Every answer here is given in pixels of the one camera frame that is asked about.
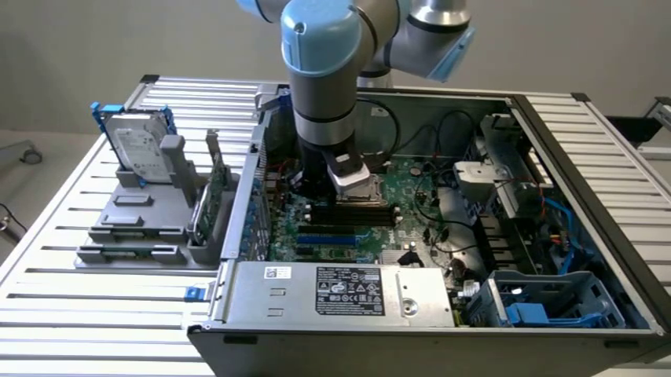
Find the caster wheel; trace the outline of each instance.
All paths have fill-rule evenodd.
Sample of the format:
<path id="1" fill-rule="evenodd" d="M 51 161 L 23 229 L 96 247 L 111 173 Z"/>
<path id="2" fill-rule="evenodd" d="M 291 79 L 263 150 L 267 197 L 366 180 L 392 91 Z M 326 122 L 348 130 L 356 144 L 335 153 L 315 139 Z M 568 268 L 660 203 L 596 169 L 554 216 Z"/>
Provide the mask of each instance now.
<path id="1" fill-rule="evenodd" d="M 27 163 L 28 165 L 36 165 L 41 162 L 41 153 L 36 151 L 35 149 L 28 149 L 23 153 L 23 158 L 21 162 Z"/>

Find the robotic arm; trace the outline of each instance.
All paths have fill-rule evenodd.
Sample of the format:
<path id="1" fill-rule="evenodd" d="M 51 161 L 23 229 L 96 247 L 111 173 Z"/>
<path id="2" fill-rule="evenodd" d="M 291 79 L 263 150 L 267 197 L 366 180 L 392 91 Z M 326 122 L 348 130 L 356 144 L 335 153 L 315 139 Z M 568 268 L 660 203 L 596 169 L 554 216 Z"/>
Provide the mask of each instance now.
<path id="1" fill-rule="evenodd" d="M 370 180 L 355 146 L 356 87 L 390 86 L 399 69 L 444 82 L 472 40 L 466 0 L 237 0 L 282 24 L 282 56 L 310 195 L 347 193 Z"/>

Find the gray floor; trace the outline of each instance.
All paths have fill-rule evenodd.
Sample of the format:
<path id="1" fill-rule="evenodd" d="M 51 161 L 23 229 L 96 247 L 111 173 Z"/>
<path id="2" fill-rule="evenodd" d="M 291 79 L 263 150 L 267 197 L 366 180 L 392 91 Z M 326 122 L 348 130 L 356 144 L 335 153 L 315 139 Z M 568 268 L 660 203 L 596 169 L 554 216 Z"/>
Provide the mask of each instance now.
<path id="1" fill-rule="evenodd" d="M 44 157 L 37 165 L 17 161 L 0 170 L 0 202 L 9 207 L 25 226 L 31 226 L 37 219 L 97 137 L 96 134 L 0 130 L 0 145 L 31 139 Z M 12 249 L 13 246 L 0 240 L 0 261 L 4 261 Z"/>

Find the power supply label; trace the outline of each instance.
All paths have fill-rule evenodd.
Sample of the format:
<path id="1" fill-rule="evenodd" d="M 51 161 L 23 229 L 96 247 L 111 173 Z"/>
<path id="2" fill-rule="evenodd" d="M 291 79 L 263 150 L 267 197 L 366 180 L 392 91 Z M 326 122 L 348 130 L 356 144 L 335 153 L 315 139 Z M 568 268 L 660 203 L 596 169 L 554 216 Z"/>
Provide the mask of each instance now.
<path id="1" fill-rule="evenodd" d="M 383 316 L 380 269 L 318 267 L 316 312 L 322 316 Z"/>

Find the white wall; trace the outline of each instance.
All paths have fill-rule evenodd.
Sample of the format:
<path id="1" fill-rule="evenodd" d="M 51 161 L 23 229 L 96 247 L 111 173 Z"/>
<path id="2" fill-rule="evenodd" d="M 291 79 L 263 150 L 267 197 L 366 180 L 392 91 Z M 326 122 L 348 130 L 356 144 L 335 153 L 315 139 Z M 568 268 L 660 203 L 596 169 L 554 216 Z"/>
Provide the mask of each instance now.
<path id="1" fill-rule="evenodd" d="M 470 7 L 478 38 L 447 86 L 583 91 L 631 115 L 671 95 L 668 0 Z M 144 73 L 284 79 L 276 26 L 233 0 L 0 0 L 0 128 L 95 133 L 88 104 L 121 102 Z"/>

